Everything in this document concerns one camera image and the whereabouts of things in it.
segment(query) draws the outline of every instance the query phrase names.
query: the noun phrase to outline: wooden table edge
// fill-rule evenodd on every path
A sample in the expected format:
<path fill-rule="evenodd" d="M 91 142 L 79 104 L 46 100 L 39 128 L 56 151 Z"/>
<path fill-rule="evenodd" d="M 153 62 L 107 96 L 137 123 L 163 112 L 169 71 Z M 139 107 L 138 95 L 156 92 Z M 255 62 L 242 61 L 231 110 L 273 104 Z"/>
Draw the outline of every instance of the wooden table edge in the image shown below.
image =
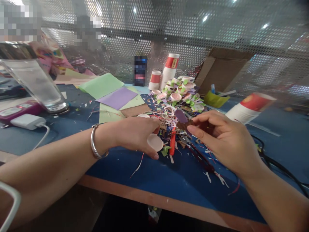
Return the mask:
<path fill-rule="evenodd" d="M 143 191 L 88 175 L 84 175 L 79 180 L 78 184 L 238 231 L 271 231 L 268 225 L 260 222 L 164 197 L 155 193 Z"/>

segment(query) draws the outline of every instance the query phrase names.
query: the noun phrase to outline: dark floor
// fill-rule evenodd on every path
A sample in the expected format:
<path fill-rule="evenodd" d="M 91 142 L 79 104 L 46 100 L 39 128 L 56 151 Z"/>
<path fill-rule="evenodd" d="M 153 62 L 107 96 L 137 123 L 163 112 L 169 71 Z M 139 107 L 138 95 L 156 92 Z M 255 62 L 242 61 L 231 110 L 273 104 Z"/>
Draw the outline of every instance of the dark floor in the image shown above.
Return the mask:
<path fill-rule="evenodd" d="M 156 224 L 145 204 L 75 185 L 42 215 L 14 232 L 109 232 L 130 228 L 135 232 L 235 231 L 167 210 L 161 211 Z"/>

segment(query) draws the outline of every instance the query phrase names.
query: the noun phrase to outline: yellow container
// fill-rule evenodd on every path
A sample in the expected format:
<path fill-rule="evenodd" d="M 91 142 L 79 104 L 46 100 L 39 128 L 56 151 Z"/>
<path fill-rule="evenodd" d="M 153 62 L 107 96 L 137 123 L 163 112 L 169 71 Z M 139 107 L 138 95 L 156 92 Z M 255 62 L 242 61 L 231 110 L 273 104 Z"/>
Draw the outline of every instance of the yellow container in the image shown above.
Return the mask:
<path fill-rule="evenodd" d="M 230 99 L 230 96 L 220 97 L 218 95 L 213 94 L 210 90 L 204 97 L 204 103 L 210 105 L 215 108 L 220 108 Z"/>

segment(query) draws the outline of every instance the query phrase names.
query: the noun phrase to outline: left hand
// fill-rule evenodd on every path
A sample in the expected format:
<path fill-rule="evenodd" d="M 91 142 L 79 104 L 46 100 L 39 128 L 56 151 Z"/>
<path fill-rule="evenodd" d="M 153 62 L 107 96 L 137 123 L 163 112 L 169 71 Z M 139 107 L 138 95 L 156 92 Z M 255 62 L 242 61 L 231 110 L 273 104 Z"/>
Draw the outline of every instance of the left hand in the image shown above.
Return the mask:
<path fill-rule="evenodd" d="M 157 160 L 159 155 L 149 146 L 147 138 L 151 133 L 159 132 L 160 124 L 160 120 L 155 117 L 129 117 L 105 123 L 102 133 L 110 135 L 111 147 L 121 146 L 129 150 L 139 150 Z"/>

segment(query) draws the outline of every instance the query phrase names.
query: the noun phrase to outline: hand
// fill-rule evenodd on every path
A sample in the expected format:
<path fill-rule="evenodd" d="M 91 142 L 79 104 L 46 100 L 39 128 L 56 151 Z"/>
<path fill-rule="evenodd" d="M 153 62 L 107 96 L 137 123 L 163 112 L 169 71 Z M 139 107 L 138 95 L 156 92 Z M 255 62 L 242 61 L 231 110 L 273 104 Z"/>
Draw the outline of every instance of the hand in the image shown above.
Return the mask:
<path fill-rule="evenodd" d="M 159 132 L 159 119 L 129 117 L 121 121 L 108 122 L 104 125 L 106 127 L 104 127 L 102 133 L 108 131 L 112 138 L 111 147 L 122 146 L 129 150 L 144 152 L 154 160 L 159 158 L 158 153 L 147 142 L 147 138 L 151 133 L 157 134 Z"/>
<path fill-rule="evenodd" d="M 197 126 L 187 129 L 206 144 L 217 159 L 240 178 L 259 175 L 264 163 L 247 128 L 218 111 L 209 111 L 193 118 Z"/>

